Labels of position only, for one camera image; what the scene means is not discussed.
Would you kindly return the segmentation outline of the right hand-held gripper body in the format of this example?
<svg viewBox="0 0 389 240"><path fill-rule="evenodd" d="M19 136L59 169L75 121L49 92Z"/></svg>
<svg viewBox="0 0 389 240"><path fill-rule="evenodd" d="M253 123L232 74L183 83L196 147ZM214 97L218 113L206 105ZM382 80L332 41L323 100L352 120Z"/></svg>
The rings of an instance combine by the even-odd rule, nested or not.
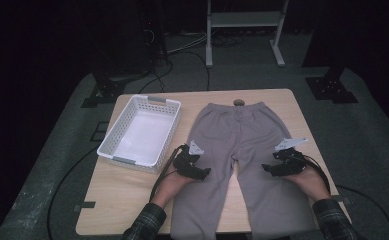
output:
<svg viewBox="0 0 389 240"><path fill-rule="evenodd" d="M273 157L281 163L273 166L275 172L280 176L289 176L302 172L306 167L306 160L301 152L295 149L296 146L307 142L303 138L284 138L276 147Z"/></svg>

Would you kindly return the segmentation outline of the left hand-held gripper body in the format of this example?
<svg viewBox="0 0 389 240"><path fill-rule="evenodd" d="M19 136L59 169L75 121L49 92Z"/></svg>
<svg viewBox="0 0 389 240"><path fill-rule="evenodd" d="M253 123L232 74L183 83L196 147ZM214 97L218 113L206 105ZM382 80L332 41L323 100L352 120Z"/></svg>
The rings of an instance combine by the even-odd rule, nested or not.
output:
<svg viewBox="0 0 389 240"><path fill-rule="evenodd" d="M200 156L198 154L191 155L189 150L189 145L181 145L181 152L173 161L173 166L180 175L194 178L196 175L202 175L202 169L195 166L195 163L200 159Z"/></svg>

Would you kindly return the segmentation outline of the grey pants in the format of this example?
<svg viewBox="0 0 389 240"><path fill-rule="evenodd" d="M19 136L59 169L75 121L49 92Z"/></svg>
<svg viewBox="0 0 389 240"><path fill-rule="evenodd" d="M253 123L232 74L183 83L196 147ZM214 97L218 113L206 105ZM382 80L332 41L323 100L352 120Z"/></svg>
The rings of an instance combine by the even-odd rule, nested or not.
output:
<svg viewBox="0 0 389 240"><path fill-rule="evenodd" d="M174 240L215 240L233 168L248 212L253 240L269 240L315 227L310 203L293 183L262 168L273 164L274 147L290 136L285 124L264 103L248 106L208 104L195 120L188 142L204 154L197 161L211 172L174 198Z"/></svg>

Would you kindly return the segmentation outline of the white plastic basket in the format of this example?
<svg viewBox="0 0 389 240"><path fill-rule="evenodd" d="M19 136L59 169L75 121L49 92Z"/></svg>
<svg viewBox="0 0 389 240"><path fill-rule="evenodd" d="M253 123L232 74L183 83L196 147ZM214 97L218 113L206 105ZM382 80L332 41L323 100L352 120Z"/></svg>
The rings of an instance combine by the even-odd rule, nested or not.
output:
<svg viewBox="0 0 389 240"><path fill-rule="evenodd" d="M176 100L132 96L123 108L97 154L110 163L157 174L180 120Z"/></svg>

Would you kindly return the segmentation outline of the person's right hand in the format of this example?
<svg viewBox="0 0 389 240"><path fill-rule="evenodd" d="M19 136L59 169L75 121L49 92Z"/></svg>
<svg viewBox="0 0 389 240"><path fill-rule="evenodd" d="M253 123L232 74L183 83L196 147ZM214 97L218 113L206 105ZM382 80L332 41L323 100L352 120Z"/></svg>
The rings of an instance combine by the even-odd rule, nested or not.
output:
<svg viewBox="0 0 389 240"><path fill-rule="evenodd" d="M296 184L313 202L330 199L331 195L319 173L307 166L301 173L285 176Z"/></svg>

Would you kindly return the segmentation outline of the person's left hand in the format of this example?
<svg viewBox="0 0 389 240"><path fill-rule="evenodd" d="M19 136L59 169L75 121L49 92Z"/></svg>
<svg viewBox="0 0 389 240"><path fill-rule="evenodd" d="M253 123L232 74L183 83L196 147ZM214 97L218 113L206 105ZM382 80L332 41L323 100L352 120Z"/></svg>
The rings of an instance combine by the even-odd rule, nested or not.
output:
<svg viewBox="0 0 389 240"><path fill-rule="evenodd" d="M162 209L187 185L195 179L180 175L173 166L166 171L164 179L159 183L154 196L150 200Z"/></svg>

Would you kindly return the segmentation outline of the grey tape strip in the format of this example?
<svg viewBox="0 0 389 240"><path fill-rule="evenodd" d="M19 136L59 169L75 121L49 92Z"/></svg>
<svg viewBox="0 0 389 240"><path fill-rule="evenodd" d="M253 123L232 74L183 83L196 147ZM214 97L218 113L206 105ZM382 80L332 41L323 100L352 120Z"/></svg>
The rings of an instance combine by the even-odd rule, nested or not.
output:
<svg viewBox="0 0 389 240"><path fill-rule="evenodd" d="M74 205L73 211L74 212L80 212L82 209L91 209L95 208L96 202L95 201L88 201L88 202L82 202L80 204Z"/></svg>
<svg viewBox="0 0 389 240"><path fill-rule="evenodd" d="M351 199L349 199L348 197L343 197L341 195L332 195L332 198L337 201L337 202L340 202L340 203L343 203L345 205L351 205L352 204L352 201Z"/></svg>

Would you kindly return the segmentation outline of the black stand base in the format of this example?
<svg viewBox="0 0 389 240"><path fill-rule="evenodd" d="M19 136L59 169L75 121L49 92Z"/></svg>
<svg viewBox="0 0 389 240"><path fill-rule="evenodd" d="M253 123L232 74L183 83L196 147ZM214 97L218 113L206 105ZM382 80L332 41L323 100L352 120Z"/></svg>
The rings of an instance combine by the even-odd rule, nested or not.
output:
<svg viewBox="0 0 389 240"><path fill-rule="evenodd" d="M324 76L306 78L306 83L316 100L331 100L335 104L358 102L340 80L343 71L343 67L331 66Z"/></svg>
<svg viewBox="0 0 389 240"><path fill-rule="evenodd" d="M94 108L98 104L114 103L123 94L126 83L123 80L112 80L101 72L94 72L95 87L91 95L84 99L82 108Z"/></svg>

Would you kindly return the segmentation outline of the white metal stand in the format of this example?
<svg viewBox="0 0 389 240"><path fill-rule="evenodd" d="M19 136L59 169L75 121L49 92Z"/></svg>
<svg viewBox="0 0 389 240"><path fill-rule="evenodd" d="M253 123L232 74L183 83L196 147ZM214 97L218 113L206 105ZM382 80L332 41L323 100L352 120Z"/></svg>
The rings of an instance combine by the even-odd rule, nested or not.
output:
<svg viewBox="0 0 389 240"><path fill-rule="evenodd" d="M212 30L218 28L249 28L275 27L276 33L270 40L270 46L279 67L285 66L285 61L279 49L279 41L285 22L289 0L283 0L278 11L268 12L229 12L215 13L211 10L212 0L207 1L205 65L213 66Z"/></svg>

